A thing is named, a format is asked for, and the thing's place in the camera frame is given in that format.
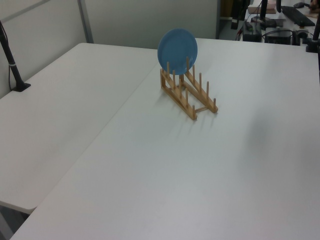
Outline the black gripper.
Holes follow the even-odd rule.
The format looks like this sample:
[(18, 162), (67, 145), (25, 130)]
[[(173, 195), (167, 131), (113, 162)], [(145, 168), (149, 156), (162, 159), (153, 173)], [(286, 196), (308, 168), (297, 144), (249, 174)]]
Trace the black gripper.
[(246, 20), (243, 20), (243, 19), (245, 18), (246, 11), (247, 11), (246, 0), (233, 0), (231, 29), (238, 29), (239, 24), (241, 26), (245, 24)]

